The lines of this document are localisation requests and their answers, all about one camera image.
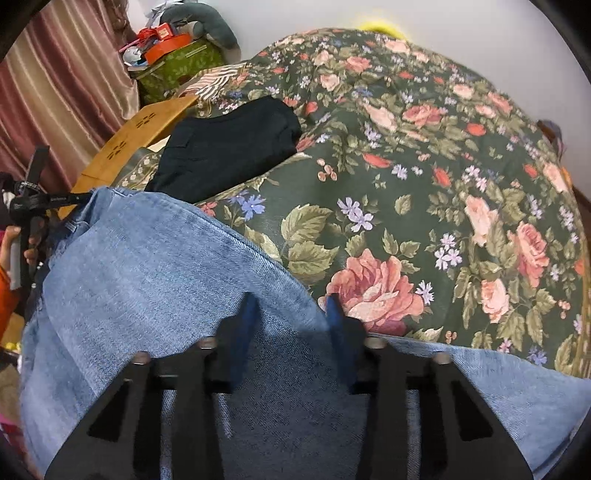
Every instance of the gray plush toy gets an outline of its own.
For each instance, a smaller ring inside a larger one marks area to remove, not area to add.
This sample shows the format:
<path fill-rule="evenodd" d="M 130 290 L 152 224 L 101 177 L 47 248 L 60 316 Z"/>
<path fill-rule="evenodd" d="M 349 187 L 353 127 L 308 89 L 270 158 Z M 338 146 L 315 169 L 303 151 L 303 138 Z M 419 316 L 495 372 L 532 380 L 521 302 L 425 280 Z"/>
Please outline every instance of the gray plush toy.
<path fill-rule="evenodd" d="M 238 46 L 234 33 L 214 7 L 196 1 L 185 1 L 180 5 L 171 5 L 162 13 L 160 23 L 182 24 L 181 31 L 193 38 L 204 34 L 218 46 L 231 50 Z"/>

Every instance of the satin curtain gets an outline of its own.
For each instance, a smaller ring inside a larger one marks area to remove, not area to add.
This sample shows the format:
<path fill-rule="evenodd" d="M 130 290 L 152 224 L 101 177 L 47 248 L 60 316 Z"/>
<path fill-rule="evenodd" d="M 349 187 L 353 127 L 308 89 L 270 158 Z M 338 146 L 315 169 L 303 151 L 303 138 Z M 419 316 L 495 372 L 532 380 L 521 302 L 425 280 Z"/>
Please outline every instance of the satin curtain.
<path fill-rule="evenodd" d="M 104 143 L 139 109 L 109 1 L 51 0 L 0 64 L 0 171 L 22 179 L 36 145 L 51 147 L 41 178 L 69 191 Z"/>

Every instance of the red box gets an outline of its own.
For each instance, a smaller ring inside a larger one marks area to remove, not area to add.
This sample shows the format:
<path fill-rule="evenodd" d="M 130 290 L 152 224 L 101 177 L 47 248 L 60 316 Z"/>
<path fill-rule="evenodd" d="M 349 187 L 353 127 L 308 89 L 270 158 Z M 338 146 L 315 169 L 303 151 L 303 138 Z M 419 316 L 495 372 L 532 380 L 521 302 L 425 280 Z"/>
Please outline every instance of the red box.
<path fill-rule="evenodd" d="M 167 23 L 163 23 L 156 27 L 156 33 L 158 34 L 158 38 L 162 40 L 168 40 L 169 38 L 174 37 L 173 29 L 170 28 L 170 25 Z"/>

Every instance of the denim fabric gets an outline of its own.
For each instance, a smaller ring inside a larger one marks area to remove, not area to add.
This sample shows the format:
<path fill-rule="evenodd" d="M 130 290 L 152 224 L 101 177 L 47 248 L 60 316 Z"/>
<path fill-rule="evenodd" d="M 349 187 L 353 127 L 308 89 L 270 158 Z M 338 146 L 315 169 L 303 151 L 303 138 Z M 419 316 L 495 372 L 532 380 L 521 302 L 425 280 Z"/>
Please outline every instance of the denim fabric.
<path fill-rule="evenodd" d="M 184 350 L 211 335 L 250 291 L 261 304 L 262 328 L 241 387 L 219 399 L 226 478 L 355 477 L 366 399 L 348 395 L 337 380 L 323 312 L 256 246 L 164 194 L 106 188 L 78 208 L 54 240 L 50 272 L 22 342 L 22 421 L 40 471 L 136 351 L 158 357 Z M 537 478 L 591 405 L 590 381 L 511 355 L 388 340 L 417 355 L 448 351 Z M 415 406 L 415 395 L 409 402 Z M 166 479 L 166 438 L 164 447 Z M 416 447 L 410 458 L 410 471 L 417 472 Z"/>

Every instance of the metal screw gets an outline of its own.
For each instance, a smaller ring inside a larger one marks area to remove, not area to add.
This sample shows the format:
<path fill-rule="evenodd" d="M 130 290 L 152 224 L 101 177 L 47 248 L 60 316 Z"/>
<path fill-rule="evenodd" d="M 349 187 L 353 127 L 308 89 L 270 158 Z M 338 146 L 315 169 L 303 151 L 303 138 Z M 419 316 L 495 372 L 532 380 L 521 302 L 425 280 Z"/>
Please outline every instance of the metal screw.
<path fill-rule="evenodd" d="M 437 352 L 433 355 L 433 361 L 439 365 L 447 365 L 452 363 L 452 357 L 449 356 L 449 353 Z"/>
<path fill-rule="evenodd" d="M 135 365 L 147 365 L 152 358 L 148 352 L 138 352 L 134 355 L 132 362 Z"/>
<path fill-rule="evenodd" d="M 212 349 L 217 347 L 217 340 L 215 337 L 204 337 L 198 342 L 199 348 Z"/>
<path fill-rule="evenodd" d="M 388 342 L 381 337 L 367 337 L 363 344 L 367 348 L 371 348 L 372 350 L 379 350 L 381 348 L 386 347 Z"/>

